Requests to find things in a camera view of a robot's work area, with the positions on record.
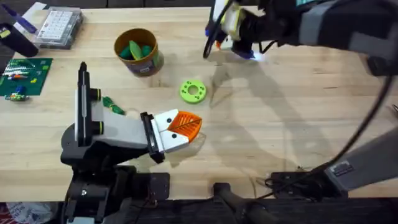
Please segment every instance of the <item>small green toy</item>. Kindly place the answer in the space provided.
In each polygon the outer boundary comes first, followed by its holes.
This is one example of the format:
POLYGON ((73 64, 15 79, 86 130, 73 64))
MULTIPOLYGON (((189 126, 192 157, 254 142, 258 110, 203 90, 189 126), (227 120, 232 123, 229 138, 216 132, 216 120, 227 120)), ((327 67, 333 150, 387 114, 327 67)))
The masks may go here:
POLYGON ((144 57, 150 55, 151 52, 152 52, 152 47, 150 47, 150 46, 148 46, 148 45, 144 45, 144 46, 142 47, 142 55, 143 55, 144 57))
POLYGON ((123 49, 119 56, 125 60, 134 60, 130 52, 130 46, 127 46, 125 49, 123 49))
POLYGON ((103 97, 103 104, 104 104, 105 107, 111 109, 113 111, 113 113, 117 113, 117 114, 120 114, 120 115, 125 115, 126 114, 124 112, 124 110, 122 110, 120 107, 115 105, 113 103, 113 101, 111 100, 111 98, 109 98, 108 96, 104 96, 103 97))
POLYGON ((184 101, 187 103, 200 103, 206 97, 206 86, 199 80, 188 80, 185 81, 180 88, 180 95, 184 101))
POLYGON ((137 43, 132 40, 130 40, 130 52, 135 60, 140 60, 141 58, 143 58, 141 48, 138 46, 137 43))

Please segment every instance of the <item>green circuit board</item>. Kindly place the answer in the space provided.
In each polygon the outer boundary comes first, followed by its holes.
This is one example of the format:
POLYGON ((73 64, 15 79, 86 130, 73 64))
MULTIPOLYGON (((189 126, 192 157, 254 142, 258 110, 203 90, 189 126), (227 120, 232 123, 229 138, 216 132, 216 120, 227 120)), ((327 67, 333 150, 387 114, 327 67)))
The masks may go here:
POLYGON ((51 63, 52 58, 10 60, 4 73, 0 76, 0 96, 11 95, 15 92, 18 85, 25 87, 24 95, 39 96, 49 73, 51 63), (9 80, 10 74, 15 71, 26 78, 9 80))

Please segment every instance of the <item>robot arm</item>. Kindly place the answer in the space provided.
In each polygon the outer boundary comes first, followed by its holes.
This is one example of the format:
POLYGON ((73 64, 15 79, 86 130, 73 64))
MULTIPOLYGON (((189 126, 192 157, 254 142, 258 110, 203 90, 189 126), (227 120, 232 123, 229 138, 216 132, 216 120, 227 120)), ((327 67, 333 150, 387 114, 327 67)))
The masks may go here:
MULTIPOLYGON (((215 23, 224 2, 216 1, 209 24, 215 23)), ((253 43, 275 40, 278 46, 322 46, 397 58, 398 10, 388 0, 262 0, 259 9, 265 15, 258 17, 234 1, 221 20, 219 33, 234 39, 232 50, 238 55, 250 55, 253 43)), ((220 36, 216 41, 222 42, 220 36)))
POLYGON ((79 69, 75 106, 75 124, 62 137, 61 161, 90 172, 147 153, 161 163, 165 152, 187 146, 201 127, 200 117, 179 110, 155 116, 141 113, 141 119, 111 112, 103 106, 101 90, 90 87, 90 74, 84 62, 79 69))

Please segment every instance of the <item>wire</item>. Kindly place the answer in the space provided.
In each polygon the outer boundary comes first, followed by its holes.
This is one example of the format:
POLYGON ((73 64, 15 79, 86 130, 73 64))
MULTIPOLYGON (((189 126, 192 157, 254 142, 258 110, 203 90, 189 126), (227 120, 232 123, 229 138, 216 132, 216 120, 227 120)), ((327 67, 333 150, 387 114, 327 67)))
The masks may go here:
POLYGON ((137 223, 138 223, 139 218, 140 218, 140 216, 141 216, 141 213, 142 213, 142 211, 144 211, 145 205, 147 205, 148 202, 149 202, 149 200, 146 200, 146 201, 144 202, 144 204, 142 204, 141 208, 140 208, 139 211, 138 211, 138 214, 137 214, 136 220, 134 221, 134 224, 137 224, 137 223))
POLYGON ((373 104, 373 107, 370 109, 369 113, 366 115, 366 117, 364 118, 361 125, 359 125, 356 132, 349 139, 349 141, 347 142, 345 147, 332 160, 312 169, 310 172, 304 174, 300 178, 293 180, 293 181, 289 182, 288 184, 285 184, 285 185, 281 186, 280 188, 278 188, 268 194, 260 196, 254 200, 264 199, 266 197, 273 195, 276 192, 280 192, 281 190, 284 190, 287 187, 290 187, 290 186, 302 181, 303 179, 306 179, 314 174, 323 172, 325 169, 327 169, 328 167, 332 166, 334 163, 339 161, 351 149, 351 147, 355 144, 355 142, 359 139, 359 137, 361 137, 361 135, 365 132, 365 130, 369 126, 370 122, 374 119, 374 117, 376 116, 377 112, 379 111, 383 101, 387 97, 387 94, 392 86, 393 80, 394 80, 393 75, 391 73, 389 73, 387 78, 384 80, 383 87, 381 88, 379 96, 376 99, 375 103, 373 104))
POLYGON ((261 44, 261 42, 259 42, 260 53, 261 53, 261 54, 265 54, 265 53, 266 53, 275 43, 277 43, 277 42, 278 42, 277 40, 271 41, 271 42, 267 45, 267 47, 265 47, 264 50, 262 49, 262 44, 261 44))
POLYGON ((224 6, 223 10, 221 11, 220 15, 218 16, 217 21, 214 23, 214 26, 211 29, 210 33, 209 33, 209 38, 207 38, 207 41, 206 41, 205 50, 203 51, 203 58, 208 58, 209 57, 210 52, 211 52, 211 46, 213 46, 214 41, 216 40, 217 33, 218 33, 218 31, 220 29, 220 26, 221 26, 221 20, 223 19, 226 11, 229 9, 229 7, 231 7, 231 5, 232 5, 232 0, 229 0, 225 4, 225 6, 224 6))

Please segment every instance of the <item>wooden table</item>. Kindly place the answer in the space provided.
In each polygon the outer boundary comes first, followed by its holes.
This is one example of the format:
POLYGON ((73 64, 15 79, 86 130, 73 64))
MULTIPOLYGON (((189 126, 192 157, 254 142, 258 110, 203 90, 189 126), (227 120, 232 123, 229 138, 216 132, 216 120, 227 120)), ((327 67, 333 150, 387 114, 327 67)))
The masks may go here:
MULTIPOLYGON (((264 62, 214 51, 202 58, 209 8, 87 9, 71 50, 43 50, 54 58, 42 94, 25 103, 0 100, 0 201, 63 200, 71 168, 60 162, 61 136, 74 118, 79 64, 91 84, 138 118, 178 108, 203 118, 198 139, 156 165, 149 156, 129 161, 141 172, 169 172, 170 198, 205 198, 214 182, 230 182, 243 197, 267 191, 256 183, 273 171, 315 167, 334 156, 368 112, 381 81, 357 54, 313 47, 273 47, 264 62), (137 78, 113 52, 116 37, 143 27, 158 39, 161 71, 137 78), (189 105, 178 94, 199 79, 208 96, 189 105)), ((39 24, 45 11, 33 22, 39 24)), ((393 91, 386 105, 398 102, 393 91)), ((387 106, 360 143, 397 124, 387 106)), ((398 181, 374 184, 353 197, 398 196, 398 181)))

